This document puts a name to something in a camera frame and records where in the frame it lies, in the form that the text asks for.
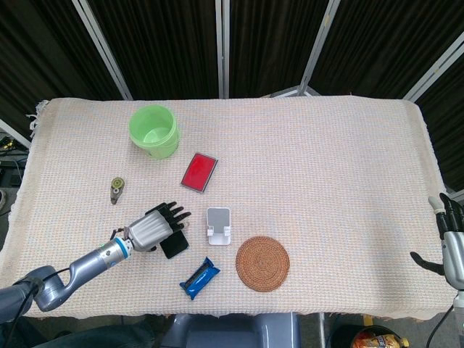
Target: blue snack wrapper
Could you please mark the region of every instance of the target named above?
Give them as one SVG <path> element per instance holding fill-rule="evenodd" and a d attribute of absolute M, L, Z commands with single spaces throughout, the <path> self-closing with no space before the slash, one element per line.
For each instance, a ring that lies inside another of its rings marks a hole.
<path fill-rule="evenodd" d="M 192 277 L 179 285 L 191 299 L 194 299 L 195 296 L 206 286 L 206 284 L 208 284 L 219 272 L 219 269 L 212 264 L 211 260 L 206 258 Z"/>

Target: robotic arm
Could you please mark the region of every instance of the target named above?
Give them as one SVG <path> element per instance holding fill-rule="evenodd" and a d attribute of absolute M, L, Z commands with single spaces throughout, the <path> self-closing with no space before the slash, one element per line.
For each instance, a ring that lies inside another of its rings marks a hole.
<path fill-rule="evenodd" d="M 464 209 L 446 194 L 440 194 L 440 199 L 443 204 L 434 197 L 428 202 L 434 208 L 442 240 L 443 265 L 425 261 L 415 252 L 411 257 L 422 268 L 444 276 L 457 290 L 453 306 L 460 339 L 464 340 Z"/>
<path fill-rule="evenodd" d="M 52 266 L 43 266 L 12 286 L 0 289 L 0 323 L 13 320 L 18 313 L 26 313 L 33 299 L 41 311 L 54 310 L 82 285 L 129 258 L 133 250 L 154 251 L 158 243 L 184 228 L 184 224 L 179 222 L 191 214 L 185 212 L 175 216 L 183 210 L 182 207 L 171 209 L 175 205 L 175 202 L 160 204 L 128 227 L 115 231 L 105 245 L 72 262 L 67 285 L 63 284 Z M 118 231 L 124 232 L 124 237 L 115 237 Z"/>

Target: table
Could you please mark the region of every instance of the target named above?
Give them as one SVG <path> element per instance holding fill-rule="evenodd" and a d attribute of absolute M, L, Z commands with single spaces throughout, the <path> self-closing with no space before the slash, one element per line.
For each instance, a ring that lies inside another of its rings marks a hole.
<path fill-rule="evenodd" d="M 128 121 L 161 104 L 181 142 L 167 159 L 134 146 Z M 219 159 L 204 194 L 180 185 L 195 152 Z M 114 177 L 125 180 L 116 205 Z M 65 268 L 114 228 L 160 202 L 188 211 L 190 248 L 131 260 L 87 283 L 61 307 L 28 315 L 360 312 L 430 318 L 455 291 L 410 258 L 439 262 L 429 195 L 444 190 L 420 110 L 408 101 L 355 96 L 188 101 L 54 99 L 39 115 L 24 181 L 0 254 L 0 286 L 42 265 Z M 207 243 L 206 209 L 231 209 L 231 244 Z M 252 236 L 279 240 L 285 283 L 248 289 L 236 252 Z M 221 272 L 191 301 L 179 286 L 208 256 Z"/>

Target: white phone holder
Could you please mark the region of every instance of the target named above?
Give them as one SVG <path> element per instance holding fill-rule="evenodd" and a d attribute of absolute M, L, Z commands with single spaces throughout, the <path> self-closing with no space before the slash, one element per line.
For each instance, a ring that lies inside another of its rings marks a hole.
<path fill-rule="evenodd" d="M 210 244 L 229 245 L 231 243 L 231 210 L 229 208 L 208 208 L 206 220 Z"/>

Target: black smartphone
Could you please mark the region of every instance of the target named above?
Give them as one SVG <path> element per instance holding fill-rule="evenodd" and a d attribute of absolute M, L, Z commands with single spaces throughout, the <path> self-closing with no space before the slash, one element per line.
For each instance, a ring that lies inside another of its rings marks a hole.
<path fill-rule="evenodd" d="M 186 237 L 183 235 L 182 231 L 177 231 L 171 236 L 167 237 L 164 241 L 159 243 L 162 251 L 165 253 L 168 259 L 173 258 L 180 252 L 183 252 L 185 249 L 189 248 L 189 243 L 187 242 Z"/>

